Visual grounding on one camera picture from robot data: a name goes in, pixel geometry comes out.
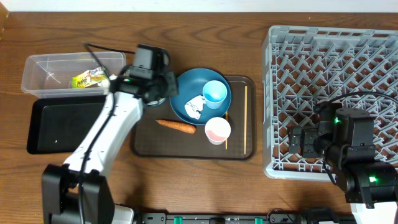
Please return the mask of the white tissue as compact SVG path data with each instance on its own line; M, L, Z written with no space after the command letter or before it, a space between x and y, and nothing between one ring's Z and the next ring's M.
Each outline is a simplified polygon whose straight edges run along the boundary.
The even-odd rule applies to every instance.
M205 104L206 102L204 96L198 95L192 98L190 101L186 102L184 108L189 117L198 120L201 117L203 105Z
M101 88L109 88L110 81L115 79L117 79L117 76L115 74L112 74L109 78L105 78L104 80L98 82L97 86Z

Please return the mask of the light blue cup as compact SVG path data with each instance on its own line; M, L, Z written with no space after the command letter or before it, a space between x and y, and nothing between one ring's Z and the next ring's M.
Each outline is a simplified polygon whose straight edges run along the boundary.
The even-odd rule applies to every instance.
M212 80L205 84L202 93L207 107L210 109L217 109L226 99L228 90L223 82Z

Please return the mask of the yellow snack wrapper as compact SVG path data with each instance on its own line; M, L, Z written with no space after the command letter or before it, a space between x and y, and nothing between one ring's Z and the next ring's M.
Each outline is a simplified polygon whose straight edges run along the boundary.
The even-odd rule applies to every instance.
M78 76L72 78L72 88L91 88L98 87L97 83L108 78L101 67L86 70Z

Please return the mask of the pink cup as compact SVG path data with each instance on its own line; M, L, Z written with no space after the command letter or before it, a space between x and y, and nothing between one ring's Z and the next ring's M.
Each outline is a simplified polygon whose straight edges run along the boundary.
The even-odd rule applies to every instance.
M227 136L226 134L227 125L228 124L226 124L226 120L224 118L221 117L211 118L205 124L205 134L209 142L211 142L214 145L220 145L224 143Z

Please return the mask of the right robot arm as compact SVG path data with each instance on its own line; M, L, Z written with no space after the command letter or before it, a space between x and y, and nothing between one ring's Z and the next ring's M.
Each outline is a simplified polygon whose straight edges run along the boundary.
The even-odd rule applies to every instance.
M397 171L375 158L370 113L324 101L317 104L316 114L316 126L288 129L289 151L323 159L323 168L344 192L356 223L397 223Z

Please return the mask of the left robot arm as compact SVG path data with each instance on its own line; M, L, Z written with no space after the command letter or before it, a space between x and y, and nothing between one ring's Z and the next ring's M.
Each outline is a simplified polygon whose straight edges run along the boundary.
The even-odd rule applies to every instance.
M84 140L63 165L49 164L42 174L44 223L134 223L134 210L114 202L108 176L145 106L177 93L174 72L112 79L103 109Z

